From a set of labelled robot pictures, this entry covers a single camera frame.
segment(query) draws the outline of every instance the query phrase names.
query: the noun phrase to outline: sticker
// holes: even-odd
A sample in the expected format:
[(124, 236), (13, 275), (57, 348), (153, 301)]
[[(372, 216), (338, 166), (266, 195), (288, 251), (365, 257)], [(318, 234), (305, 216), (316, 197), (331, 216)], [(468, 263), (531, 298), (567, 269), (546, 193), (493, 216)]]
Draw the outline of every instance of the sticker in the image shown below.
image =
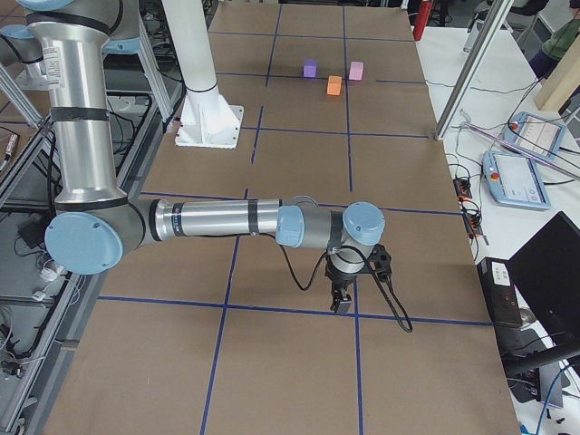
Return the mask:
[(491, 262), (491, 273), (493, 274), (493, 282), (496, 285), (510, 286), (508, 270), (503, 263)]
[(63, 61), (61, 60), (61, 49), (59, 47), (48, 47), (43, 49), (44, 65), (46, 67), (46, 79), (48, 89), (64, 87)]

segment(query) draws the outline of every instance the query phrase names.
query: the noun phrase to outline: blue wire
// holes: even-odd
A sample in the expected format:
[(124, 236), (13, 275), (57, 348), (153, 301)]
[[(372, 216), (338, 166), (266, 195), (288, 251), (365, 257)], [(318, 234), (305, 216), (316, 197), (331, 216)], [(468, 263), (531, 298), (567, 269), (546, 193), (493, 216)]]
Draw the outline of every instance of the blue wire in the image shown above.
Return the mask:
[(566, 370), (568, 370), (570, 367), (574, 367), (574, 365), (567, 365), (566, 367), (560, 369), (560, 372), (558, 372), (558, 374), (555, 376), (554, 380), (552, 381), (552, 384), (550, 385), (550, 388), (547, 391), (546, 400), (544, 401), (544, 406), (542, 407), (542, 412), (540, 413), (540, 418), (537, 421), (536, 432), (534, 432), (535, 435), (539, 435), (539, 433), (540, 433), (540, 427), (542, 426), (542, 421), (544, 420), (544, 415), (546, 414), (547, 404), (550, 402), (550, 398), (552, 397), (552, 392), (554, 392), (554, 386), (556, 385), (556, 382), (558, 381), (558, 379), (560, 379), (562, 377), (564, 372)]

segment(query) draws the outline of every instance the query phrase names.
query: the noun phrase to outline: light blue cap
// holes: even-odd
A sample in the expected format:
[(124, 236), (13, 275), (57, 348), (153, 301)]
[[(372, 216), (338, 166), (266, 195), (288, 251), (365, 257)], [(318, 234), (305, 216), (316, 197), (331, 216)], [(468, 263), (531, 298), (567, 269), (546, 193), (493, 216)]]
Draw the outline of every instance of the light blue cap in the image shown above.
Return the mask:
[(140, 39), (118, 39), (109, 41), (102, 47), (102, 52), (107, 54), (137, 54), (140, 49)]
[(110, 269), (123, 255), (123, 244), (117, 232), (89, 213), (58, 215), (46, 229), (44, 242), (56, 263), (81, 275)]
[(369, 202), (355, 202), (344, 211), (343, 224), (354, 240), (372, 247), (381, 240), (384, 216)]
[(16, 0), (20, 5), (33, 11), (55, 11), (71, 4), (74, 0)]
[(275, 241), (278, 245), (299, 247), (305, 238), (305, 216), (298, 206), (282, 206), (278, 209)]
[(9, 24), (0, 29), (0, 34), (6, 38), (34, 39), (34, 35), (24, 24)]

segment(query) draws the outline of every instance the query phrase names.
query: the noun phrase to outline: pink cube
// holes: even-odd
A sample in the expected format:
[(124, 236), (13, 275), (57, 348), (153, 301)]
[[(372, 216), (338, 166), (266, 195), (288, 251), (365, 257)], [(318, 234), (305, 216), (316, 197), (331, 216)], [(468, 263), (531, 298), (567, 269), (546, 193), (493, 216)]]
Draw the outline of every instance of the pink cube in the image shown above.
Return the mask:
[(315, 79), (317, 66), (318, 64), (316, 60), (306, 59), (306, 62), (304, 62), (304, 77), (307, 77), (309, 79)]
[(351, 62), (351, 70), (348, 74), (348, 80), (362, 80), (363, 79), (364, 63)]

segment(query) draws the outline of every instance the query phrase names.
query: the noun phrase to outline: small block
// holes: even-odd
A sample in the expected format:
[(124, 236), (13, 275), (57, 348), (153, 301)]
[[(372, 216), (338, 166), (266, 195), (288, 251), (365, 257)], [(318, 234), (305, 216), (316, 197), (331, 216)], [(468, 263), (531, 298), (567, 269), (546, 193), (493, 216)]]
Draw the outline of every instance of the small block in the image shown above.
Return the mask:
[(309, 79), (316, 78), (316, 68), (318, 67), (318, 63), (314, 59), (306, 59), (304, 62), (304, 77)]
[(340, 95), (342, 84), (343, 84), (342, 77), (338, 75), (330, 75), (328, 77), (328, 86), (326, 87), (326, 93), (328, 95)]
[(364, 63), (351, 62), (351, 70), (348, 74), (348, 80), (362, 80), (363, 79)]

